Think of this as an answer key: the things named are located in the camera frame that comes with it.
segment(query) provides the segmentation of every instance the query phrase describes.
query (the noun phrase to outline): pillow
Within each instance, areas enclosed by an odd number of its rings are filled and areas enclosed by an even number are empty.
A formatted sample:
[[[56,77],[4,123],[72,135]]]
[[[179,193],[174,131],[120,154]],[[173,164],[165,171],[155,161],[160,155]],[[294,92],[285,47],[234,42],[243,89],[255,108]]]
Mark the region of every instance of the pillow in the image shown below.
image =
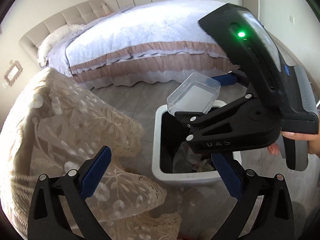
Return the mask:
[[[40,66],[44,67],[47,64],[48,53],[59,41],[68,36],[70,33],[83,30],[84,26],[85,25],[67,24],[50,33],[44,39],[38,49],[38,63],[40,64]]]

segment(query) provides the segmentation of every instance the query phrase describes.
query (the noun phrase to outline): leaf pattern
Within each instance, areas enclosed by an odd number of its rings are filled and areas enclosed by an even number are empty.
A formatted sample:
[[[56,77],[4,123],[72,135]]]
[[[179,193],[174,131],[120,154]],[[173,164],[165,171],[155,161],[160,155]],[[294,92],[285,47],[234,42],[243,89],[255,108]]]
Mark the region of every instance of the leaf pattern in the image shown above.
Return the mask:
[[[0,145],[4,147],[0,198],[6,216],[26,239],[31,196],[39,175],[57,177],[78,170],[108,145],[113,154],[111,164],[93,197],[86,200],[103,229],[114,240],[124,236],[140,240],[140,235],[145,239],[175,240],[179,215],[153,219],[147,213],[164,202],[166,191],[119,165],[119,157],[140,152],[142,136],[141,125],[130,117],[56,70],[42,70],[17,99],[0,134]],[[33,144],[28,146],[24,141]],[[22,163],[30,163],[26,167],[29,174],[20,169]]]

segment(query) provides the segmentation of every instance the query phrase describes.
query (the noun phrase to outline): green light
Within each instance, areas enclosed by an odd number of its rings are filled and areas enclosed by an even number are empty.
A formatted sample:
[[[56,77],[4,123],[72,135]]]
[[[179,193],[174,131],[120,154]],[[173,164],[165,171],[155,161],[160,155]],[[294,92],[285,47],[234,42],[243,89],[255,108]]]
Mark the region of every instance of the green light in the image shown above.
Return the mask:
[[[238,33],[238,36],[242,38],[242,37],[245,36],[245,33],[244,33],[244,32],[239,32],[239,33]]]

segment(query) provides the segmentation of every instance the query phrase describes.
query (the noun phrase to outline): blue textured pad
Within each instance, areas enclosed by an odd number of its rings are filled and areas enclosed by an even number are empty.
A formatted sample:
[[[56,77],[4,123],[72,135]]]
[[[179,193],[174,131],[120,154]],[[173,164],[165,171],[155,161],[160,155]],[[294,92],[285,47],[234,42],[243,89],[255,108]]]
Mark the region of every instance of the blue textured pad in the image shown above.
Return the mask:
[[[218,77],[213,77],[212,79],[219,81],[221,86],[234,85],[238,80],[235,76],[232,76],[230,74],[222,75],[222,76],[218,76]]]
[[[106,172],[111,162],[111,150],[106,147],[97,157],[95,162],[91,165],[86,175],[80,182],[81,191],[80,196],[82,199],[92,197],[95,192],[103,174]]]
[[[227,162],[223,154],[213,153],[211,154],[211,160],[215,168],[217,169],[224,185],[227,187],[231,197],[234,197],[240,201],[242,198],[242,182],[236,171]]]

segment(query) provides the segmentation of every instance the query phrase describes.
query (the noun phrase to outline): beige tufted headboard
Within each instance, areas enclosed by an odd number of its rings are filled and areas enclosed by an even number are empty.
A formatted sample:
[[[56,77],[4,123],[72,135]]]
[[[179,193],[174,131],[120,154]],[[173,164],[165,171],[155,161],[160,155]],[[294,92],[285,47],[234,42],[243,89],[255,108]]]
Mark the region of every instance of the beige tufted headboard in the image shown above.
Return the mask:
[[[93,20],[110,14],[110,10],[102,0],[89,0],[65,9],[37,26],[33,27],[19,40],[20,46],[30,59],[38,66],[37,52],[42,41],[53,31],[66,24],[88,24]]]

